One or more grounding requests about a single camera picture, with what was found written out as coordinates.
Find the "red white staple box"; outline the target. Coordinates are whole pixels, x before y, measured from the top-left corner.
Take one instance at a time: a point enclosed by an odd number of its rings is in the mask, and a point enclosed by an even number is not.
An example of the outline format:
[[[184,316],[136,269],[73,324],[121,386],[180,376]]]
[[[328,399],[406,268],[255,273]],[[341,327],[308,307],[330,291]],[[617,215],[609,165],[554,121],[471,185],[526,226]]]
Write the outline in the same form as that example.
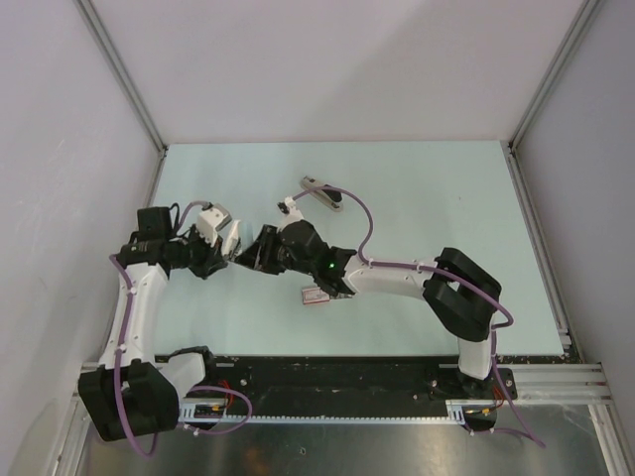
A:
[[[337,294],[331,296],[327,292],[323,291],[319,287],[304,287],[302,288],[302,303],[303,305],[322,304],[334,300],[353,298],[353,295]]]

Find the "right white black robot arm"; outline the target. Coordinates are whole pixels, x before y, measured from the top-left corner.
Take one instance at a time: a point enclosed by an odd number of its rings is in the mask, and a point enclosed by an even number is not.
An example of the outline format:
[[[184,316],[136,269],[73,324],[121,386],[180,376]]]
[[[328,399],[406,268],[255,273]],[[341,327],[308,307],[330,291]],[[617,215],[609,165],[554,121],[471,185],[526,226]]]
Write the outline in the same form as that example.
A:
[[[353,249],[328,245],[302,219],[263,226],[233,262],[268,275],[307,275],[332,298],[381,293],[422,300],[457,339],[459,389],[480,398],[493,386],[491,323],[502,287],[458,249],[444,248],[432,266],[364,261]]]

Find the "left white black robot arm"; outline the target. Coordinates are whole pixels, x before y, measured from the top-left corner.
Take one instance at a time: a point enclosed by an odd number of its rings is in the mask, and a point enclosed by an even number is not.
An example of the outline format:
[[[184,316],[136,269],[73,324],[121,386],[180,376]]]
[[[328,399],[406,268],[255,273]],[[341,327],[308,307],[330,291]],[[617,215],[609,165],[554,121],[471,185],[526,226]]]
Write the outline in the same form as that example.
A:
[[[191,226],[185,222],[195,207]],[[99,436],[108,442],[156,435],[178,424],[181,400],[205,397],[219,384],[212,352],[205,346],[177,350],[159,366],[155,330],[171,273],[206,279],[228,265],[230,247],[220,235],[232,221],[219,204],[186,208],[148,207],[137,228],[110,261],[119,275],[118,301],[106,347],[94,370],[78,379],[78,393]]]

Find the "beige black stapler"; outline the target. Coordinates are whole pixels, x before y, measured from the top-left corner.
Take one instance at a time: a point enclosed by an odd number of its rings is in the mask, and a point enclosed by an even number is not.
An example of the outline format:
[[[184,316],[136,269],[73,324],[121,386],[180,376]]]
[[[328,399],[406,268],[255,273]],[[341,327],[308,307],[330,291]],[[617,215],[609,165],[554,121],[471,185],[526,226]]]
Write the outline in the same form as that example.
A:
[[[310,176],[304,176],[300,180],[300,186],[307,190],[309,195],[334,212],[343,210],[342,193],[333,189],[330,185]]]

